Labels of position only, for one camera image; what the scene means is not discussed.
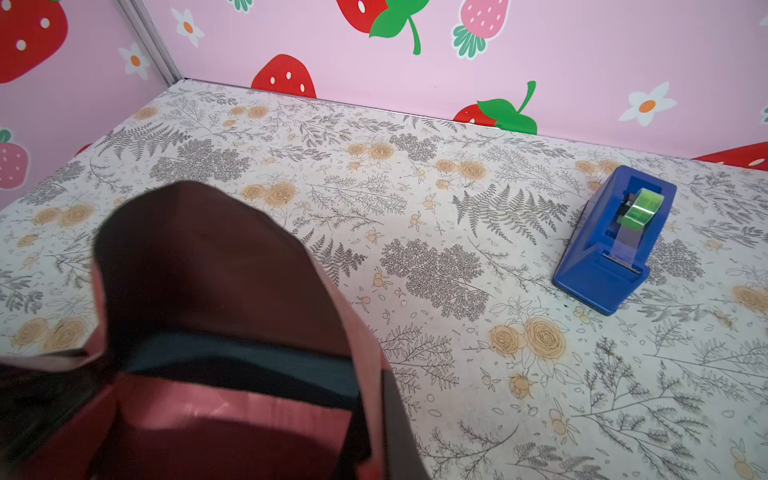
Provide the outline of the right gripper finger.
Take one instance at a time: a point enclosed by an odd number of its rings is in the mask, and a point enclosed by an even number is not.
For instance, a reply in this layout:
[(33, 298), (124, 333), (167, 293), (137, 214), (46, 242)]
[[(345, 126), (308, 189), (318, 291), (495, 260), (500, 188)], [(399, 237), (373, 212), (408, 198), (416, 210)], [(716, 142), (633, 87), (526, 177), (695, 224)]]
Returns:
[(394, 373), (381, 371), (382, 473), (386, 480), (428, 480)]

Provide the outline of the dark red wrapping paper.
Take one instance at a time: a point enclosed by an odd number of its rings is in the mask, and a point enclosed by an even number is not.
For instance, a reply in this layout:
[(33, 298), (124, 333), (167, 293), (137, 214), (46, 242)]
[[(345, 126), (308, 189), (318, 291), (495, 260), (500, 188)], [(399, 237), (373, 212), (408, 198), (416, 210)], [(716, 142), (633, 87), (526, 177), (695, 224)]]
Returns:
[(308, 250), (192, 181), (101, 226), (86, 344), (1, 361), (5, 479), (422, 479), (391, 366)]

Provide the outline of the blue tape dispenser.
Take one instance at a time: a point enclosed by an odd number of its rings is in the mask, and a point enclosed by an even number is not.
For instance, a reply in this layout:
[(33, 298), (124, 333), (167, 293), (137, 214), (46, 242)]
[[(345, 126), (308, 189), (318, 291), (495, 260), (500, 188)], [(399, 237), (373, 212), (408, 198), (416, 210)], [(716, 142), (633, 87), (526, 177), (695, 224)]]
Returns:
[(555, 286), (603, 315), (614, 314), (651, 273), (648, 258), (677, 187), (620, 166), (586, 204), (553, 276)]

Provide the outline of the dark navy gift box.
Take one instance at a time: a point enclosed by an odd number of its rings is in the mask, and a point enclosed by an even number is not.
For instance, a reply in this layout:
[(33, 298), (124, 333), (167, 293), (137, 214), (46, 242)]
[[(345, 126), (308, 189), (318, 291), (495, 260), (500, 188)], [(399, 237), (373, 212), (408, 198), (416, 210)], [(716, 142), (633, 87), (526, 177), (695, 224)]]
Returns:
[(203, 334), (155, 334), (132, 349), (121, 370), (348, 411), (360, 404), (349, 359)]

